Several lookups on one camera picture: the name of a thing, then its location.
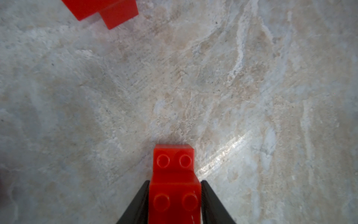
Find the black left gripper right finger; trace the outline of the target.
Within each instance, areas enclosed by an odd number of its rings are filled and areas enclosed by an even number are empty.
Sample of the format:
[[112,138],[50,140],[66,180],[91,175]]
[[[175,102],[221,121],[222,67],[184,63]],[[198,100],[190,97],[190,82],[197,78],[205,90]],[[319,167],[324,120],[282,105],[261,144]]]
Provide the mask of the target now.
[[206,180],[201,181],[203,224],[236,224]]

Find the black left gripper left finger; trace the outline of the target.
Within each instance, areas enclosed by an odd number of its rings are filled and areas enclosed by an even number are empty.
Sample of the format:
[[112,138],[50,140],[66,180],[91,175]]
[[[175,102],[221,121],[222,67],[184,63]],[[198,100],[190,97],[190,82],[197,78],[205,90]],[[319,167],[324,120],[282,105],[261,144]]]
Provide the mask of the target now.
[[149,184],[146,180],[117,224],[148,224]]

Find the red 2x2 lego brick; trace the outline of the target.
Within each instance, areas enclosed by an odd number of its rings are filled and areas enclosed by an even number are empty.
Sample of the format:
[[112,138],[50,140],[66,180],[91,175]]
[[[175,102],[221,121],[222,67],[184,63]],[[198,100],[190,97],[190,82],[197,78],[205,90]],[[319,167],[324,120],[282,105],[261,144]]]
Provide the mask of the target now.
[[201,183],[194,172],[154,173],[149,186],[149,224],[199,224]]
[[132,19],[139,14],[135,0],[119,1],[101,10],[101,18],[109,30]]

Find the red 2x4 lego brick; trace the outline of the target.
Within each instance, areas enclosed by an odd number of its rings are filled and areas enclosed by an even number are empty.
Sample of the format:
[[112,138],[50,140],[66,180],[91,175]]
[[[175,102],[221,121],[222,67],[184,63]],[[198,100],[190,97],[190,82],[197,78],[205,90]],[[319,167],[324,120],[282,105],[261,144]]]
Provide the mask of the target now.
[[80,21],[120,0],[62,0],[70,12]]

